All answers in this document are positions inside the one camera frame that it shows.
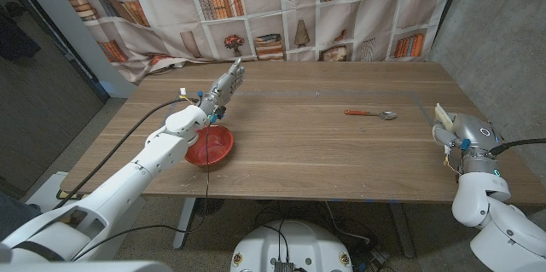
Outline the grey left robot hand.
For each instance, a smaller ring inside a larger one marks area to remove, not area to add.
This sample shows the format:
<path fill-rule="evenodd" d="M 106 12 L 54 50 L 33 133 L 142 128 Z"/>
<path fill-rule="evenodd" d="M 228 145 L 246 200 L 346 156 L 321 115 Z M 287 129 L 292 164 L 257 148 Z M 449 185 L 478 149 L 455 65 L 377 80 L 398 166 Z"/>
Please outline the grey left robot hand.
<path fill-rule="evenodd" d="M 207 115 L 212 115 L 219 107 L 224 107 L 242 84 L 245 68 L 241 65 L 241 58 L 237 58 L 229 70 L 212 83 L 212 87 L 204 95 L 199 108 Z"/>

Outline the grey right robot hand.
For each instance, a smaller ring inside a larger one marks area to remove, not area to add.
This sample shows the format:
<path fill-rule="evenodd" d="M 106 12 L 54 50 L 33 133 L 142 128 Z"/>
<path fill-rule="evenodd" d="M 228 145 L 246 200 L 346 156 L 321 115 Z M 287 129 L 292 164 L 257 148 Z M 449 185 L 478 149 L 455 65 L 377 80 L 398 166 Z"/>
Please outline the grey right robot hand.
<path fill-rule="evenodd" d="M 440 119 L 433 126 L 435 142 L 448 148 L 467 149 L 468 153 L 482 154 L 501 144 L 493 127 L 485 121 L 468 114 L 448 113 L 452 128 L 448 130 Z"/>

